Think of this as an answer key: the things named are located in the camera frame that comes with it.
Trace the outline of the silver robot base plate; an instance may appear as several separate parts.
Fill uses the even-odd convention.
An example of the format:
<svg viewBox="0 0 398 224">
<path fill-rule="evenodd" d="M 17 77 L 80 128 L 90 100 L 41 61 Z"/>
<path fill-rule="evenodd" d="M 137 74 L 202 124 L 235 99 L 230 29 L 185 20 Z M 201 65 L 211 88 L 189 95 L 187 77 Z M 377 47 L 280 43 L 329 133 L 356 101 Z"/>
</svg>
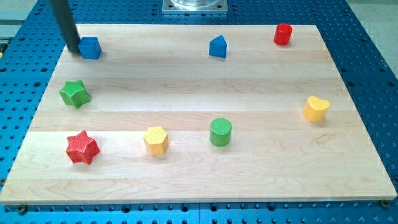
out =
<svg viewBox="0 0 398 224">
<path fill-rule="evenodd" d="M 227 0 L 163 0 L 164 12 L 226 12 Z"/>
</svg>

